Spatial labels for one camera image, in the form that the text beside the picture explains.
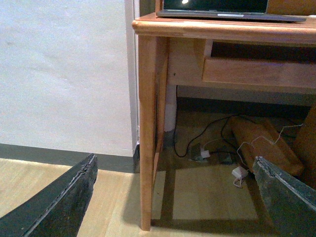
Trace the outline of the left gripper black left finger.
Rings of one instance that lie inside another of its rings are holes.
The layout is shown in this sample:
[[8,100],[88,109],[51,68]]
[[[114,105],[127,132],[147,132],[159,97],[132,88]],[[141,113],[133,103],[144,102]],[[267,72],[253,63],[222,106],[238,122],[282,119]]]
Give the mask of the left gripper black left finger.
[[97,179],[90,154],[44,189],[0,219],[2,237],[77,236]]

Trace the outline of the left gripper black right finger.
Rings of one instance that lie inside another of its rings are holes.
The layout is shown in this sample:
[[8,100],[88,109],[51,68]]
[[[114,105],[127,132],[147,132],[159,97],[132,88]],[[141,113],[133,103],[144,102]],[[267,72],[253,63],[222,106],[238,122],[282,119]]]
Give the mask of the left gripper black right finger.
[[316,191],[263,157],[253,172],[274,227],[282,237],[316,235]]

